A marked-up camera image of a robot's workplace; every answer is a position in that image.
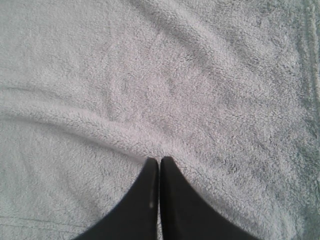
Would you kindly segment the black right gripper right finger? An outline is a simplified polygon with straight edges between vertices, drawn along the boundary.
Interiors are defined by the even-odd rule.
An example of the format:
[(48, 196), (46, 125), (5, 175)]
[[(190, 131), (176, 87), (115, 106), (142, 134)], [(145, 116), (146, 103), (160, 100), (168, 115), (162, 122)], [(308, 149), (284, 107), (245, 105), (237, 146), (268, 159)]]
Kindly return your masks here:
[(164, 240), (257, 239), (206, 203), (169, 156), (160, 162), (159, 197)]

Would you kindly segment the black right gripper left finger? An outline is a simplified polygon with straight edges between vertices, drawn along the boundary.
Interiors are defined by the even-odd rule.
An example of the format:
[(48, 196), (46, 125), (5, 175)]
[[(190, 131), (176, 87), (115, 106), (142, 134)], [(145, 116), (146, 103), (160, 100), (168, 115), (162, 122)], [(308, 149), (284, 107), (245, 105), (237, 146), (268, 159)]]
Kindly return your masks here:
[(159, 164), (147, 158), (135, 182), (120, 202), (77, 240), (156, 240)]

